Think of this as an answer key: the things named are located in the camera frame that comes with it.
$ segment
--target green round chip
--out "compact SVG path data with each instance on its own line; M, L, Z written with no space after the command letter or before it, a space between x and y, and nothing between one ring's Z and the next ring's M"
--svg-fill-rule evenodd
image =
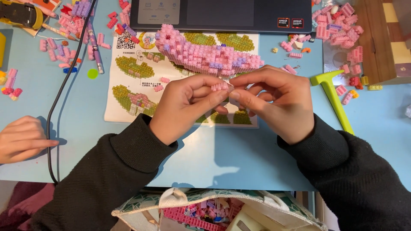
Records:
M90 69L87 72L87 76L90 79L95 79L95 78L97 78L98 75L99 75L99 71L97 71L96 69Z

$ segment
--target amd ryzen sticker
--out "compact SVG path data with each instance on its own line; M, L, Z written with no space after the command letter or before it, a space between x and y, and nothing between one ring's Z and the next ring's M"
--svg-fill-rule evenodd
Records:
M278 27L290 27L289 18L278 18Z
M303 28L304 27L304 19L302 19L302 18L293 18L292 25L293 25L293 28Z

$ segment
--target maroon cloth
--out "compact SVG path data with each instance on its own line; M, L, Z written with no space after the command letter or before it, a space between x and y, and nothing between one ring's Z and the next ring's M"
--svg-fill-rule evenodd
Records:
M31 216L53 199L54 184L18 182L7 209L0 214L0 231L30 229Z

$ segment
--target qr code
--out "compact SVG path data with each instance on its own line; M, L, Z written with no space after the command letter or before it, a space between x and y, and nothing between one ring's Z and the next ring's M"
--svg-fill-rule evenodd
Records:
M121 35L117 36L117 49L134 49L136 43L130 40L131 34L128 31L124 31Z

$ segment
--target purple pencil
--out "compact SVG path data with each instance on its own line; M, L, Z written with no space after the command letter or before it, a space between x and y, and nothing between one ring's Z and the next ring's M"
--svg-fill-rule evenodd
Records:
M90 21L88 21L87 27L88 35L90 36L91 46L93 47L94 51L94 58L96 59L97 63L97 69L99 70L100 74L104 74L102 58L99 53L99 47L97 46L96 37L94 36L93 26L91 25Z

